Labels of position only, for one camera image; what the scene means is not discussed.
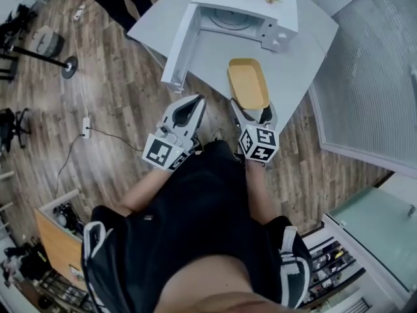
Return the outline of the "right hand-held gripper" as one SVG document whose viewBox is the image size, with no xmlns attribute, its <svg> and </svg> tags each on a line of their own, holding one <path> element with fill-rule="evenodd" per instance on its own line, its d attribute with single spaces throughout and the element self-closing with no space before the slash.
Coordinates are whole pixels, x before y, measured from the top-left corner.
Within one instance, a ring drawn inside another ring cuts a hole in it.
<svg viewBox="0 0 417 313">
<path fill-rule="evenodd" d="M 262 111 L 257 121 L 247 114 L 235 99 L 230 100 L 231 113 L 236 126 L 242 132 L 238 139 L 238 145 L 242 154 L 247 160 L 269 163 L 279 149 L 279 137 L 275 130 L 270 130 L 266 126 L 275 127 L 278 123 L 278 115 L 273 103 L 270 103 Z"/>
</svg>

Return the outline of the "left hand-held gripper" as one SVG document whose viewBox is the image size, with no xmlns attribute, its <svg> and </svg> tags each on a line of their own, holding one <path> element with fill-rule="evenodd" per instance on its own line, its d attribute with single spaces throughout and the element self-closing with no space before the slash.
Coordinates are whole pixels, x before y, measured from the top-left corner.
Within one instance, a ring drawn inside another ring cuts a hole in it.
<svg viewBox="0 0 417 313">
<path fill-rule="evenodd" d="M 190 95 L 172 102 L 157 124 L 156 132 L 148 135 L 142 159 L 161 170 L 178 169 L 199 145 L 197 130 L 205 107 L 203 95 Z"/>
</svg>

